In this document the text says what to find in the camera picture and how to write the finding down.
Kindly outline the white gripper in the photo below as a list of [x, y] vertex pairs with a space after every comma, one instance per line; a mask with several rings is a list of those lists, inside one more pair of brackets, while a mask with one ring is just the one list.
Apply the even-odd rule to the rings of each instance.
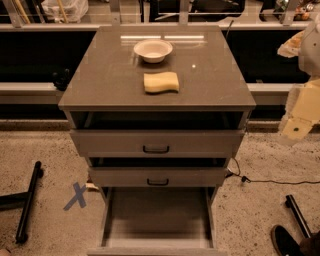
[[[277, 54], [286, 58], [296, 57], [303, 35], [303, 31], [296, 33], [279, 47]], [[279, 141], [282, 144], [296, 144], [303, 140], [313, 123], [320, 120], [320, 79], [309, 81], [299, 89], [293, 116], [284, 117], [279, 124]]]

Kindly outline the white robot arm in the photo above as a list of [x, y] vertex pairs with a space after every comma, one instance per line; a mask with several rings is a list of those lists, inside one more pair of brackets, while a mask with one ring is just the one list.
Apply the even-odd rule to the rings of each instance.
[[298, 66], [310, 76], [303, 85], [289, 91], [285, 115], [278, 127], [279, 142], [293, 146], [320, 121], [320, 16], [307, 28], [280, 46], [278, 54], [298, 57]]

